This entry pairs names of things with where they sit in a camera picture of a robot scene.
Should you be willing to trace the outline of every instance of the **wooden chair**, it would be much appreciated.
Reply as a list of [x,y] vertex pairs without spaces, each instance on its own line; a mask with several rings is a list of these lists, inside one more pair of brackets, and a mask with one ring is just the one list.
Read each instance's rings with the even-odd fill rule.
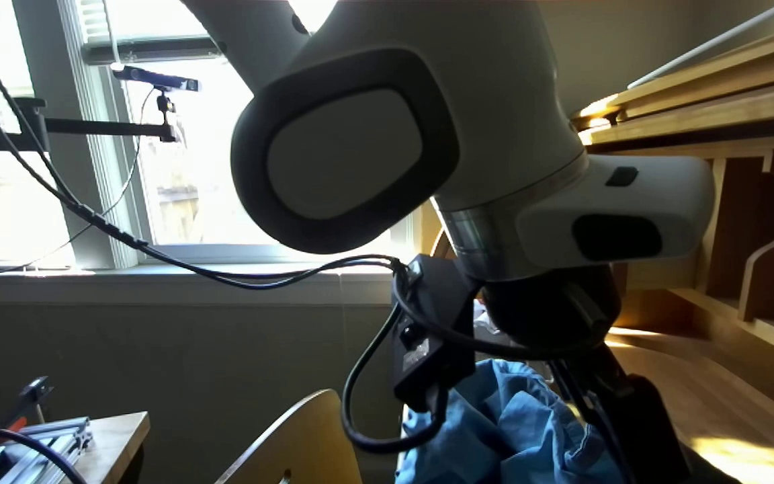
[[339,396],[316,389],[289,406],[226,467],[218,484],[359,484]]

